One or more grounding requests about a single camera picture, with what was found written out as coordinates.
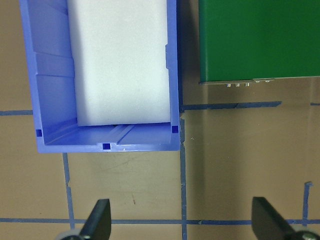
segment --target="tan floor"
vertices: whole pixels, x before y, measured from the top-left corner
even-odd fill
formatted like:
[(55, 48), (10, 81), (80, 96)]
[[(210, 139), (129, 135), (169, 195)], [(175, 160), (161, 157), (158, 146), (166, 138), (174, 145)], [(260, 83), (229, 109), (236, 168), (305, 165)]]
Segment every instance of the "tan floor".
[[(184, 3), (193, 9), (183, 13), (193, 19), (185, 26), (196, 29), (197, 1)], [(0, 1), (0, 111), (31, 109), (19, 15), (18, 0)], [(187, 34), (182, 44), (195, 43), (196, 35)], [(320, 103), (320, 78), (240, 88), (199, 85), (199, 63), (192, 53), (197, 47), (188, 49), (183, 56), (184, 104), (282, 104), (181, 115), (187, 219), (249, 220), (253, 196), (267, 197), (287, 219), (301, 219), (307, 181), (314, 184), (309, 218), (320, 219), (320, 106), (310, 106)], [(0, 146), (0, 219), (68, 219), (62, 155), (37, 153), (32, 116), (0, 116)], [(76, 219), (85, 219), (98, 198), (111, 199), (114, 219), (181, 219), (179, 152), (73, 153), (68, 159)], [(309, 227), (320, 232), (320, 224)], [(0, 222), (0, 239), (54, 239), (69, 228)], [(189, 240), (255, 239), (249, 225), (189, 225), (187, 230)], [(179, 240), (181, 231), (179, 224), (114, 224), (111, 239)]]

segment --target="blue plastic bin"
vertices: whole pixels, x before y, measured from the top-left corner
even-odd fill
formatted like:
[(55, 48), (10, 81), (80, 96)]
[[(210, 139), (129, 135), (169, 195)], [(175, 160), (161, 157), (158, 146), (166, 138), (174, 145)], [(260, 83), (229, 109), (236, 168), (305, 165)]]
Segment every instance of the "blue plastic bin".
[(78, 126), (66, 0), (20, 0), (38, 151), (123, 152), (180, 149), (177, 1), (167, 0), (171, 122)]

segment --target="green box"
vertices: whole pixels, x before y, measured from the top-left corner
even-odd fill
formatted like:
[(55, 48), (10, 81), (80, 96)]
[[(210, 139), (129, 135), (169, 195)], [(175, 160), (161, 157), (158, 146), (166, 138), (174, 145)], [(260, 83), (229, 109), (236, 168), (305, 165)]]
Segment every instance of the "green box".
[(320, 0), (199, 0), (201, 81), (320, 76)]

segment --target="foam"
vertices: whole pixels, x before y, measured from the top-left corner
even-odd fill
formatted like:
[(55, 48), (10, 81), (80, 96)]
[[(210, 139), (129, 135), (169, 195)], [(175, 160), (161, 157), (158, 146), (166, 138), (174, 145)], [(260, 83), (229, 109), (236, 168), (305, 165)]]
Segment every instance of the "foam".
[(68, 0), (79, 126), (170, 122), (166, 0)]

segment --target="table surface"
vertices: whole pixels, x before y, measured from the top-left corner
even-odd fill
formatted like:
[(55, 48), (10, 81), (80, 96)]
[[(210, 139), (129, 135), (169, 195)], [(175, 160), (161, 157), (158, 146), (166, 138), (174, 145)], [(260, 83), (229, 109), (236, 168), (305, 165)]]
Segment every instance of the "table surface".
[(0, 1), (0, 239), (54, 239), (100, 198), (112, 240), (254, 240), (253, 196), (320, 231), (320, 78), (199, 85), (198, 6), (182, 2), (181, 151), (39, 154), (19, 2)]

